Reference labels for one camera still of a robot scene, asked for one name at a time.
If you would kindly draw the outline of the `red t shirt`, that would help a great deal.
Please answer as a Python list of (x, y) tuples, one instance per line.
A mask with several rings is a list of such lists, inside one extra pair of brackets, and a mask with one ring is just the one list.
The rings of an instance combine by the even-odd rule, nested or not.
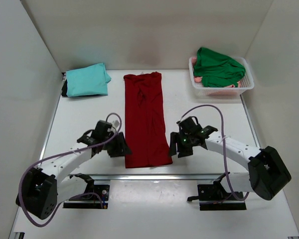
[(159, 72), (124, 76), (125, 139), (131, 155), (126, 168), (172, 164), (165, 135), (162, 75)]

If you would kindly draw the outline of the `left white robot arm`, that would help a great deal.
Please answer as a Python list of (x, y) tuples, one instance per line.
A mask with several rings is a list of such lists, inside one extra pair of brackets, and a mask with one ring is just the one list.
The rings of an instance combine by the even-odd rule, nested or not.
[(41, 220), (47, 219), (64, 201), (98, 201), (103, 209), (106, 192), (96, 189), (94, 179), (74, 170), (101, 151), (113, 157), (130, 155), (121, 120), (100, 120), (94, 129), (84, 132), (66, 153), (32, 166), (21, 180), (15, 203)]

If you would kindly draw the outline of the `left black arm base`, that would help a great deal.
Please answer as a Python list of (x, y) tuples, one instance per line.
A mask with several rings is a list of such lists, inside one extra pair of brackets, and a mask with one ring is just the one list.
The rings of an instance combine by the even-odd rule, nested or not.
[(95, 180), (90, 175), (71, 175), (70, 179), (81, 179), (85, 182), (84, 192), (75, 194), (75, 197), (63, 203), (65, 209), (108, 209), (110, 195), (110, 181)]

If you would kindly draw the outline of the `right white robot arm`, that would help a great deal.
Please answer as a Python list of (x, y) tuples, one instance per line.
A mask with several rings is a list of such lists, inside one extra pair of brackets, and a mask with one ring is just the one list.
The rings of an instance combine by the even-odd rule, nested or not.
[(170, 156), (192, 156), (193, 148), (199, 146), (246, 169), (245, 173), (224, 173), (225, 179), (213, 187), (218, 199), (226, 199), (232, 192), (253, 192), (269, 201), (292, 179), (278, 151), (271, 146), (249, 146), (222, 135), (215, 127), (202, 127), (197, 117), (188, 117), (177, 124), (178, 131), (170, 134)]

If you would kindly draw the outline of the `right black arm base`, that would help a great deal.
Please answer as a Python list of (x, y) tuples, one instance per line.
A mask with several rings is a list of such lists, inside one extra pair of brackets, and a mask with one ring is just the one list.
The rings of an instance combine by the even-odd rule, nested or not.
[(199, 202), (200, 211), (244, 211), (247, 209), (244, 201), (238, 201), (231, 192), (226, 192), (221, 182), (225, 174), (221, 174), (210, 183), (197, 182), (197, 195), (187, 198), (187, 202)]

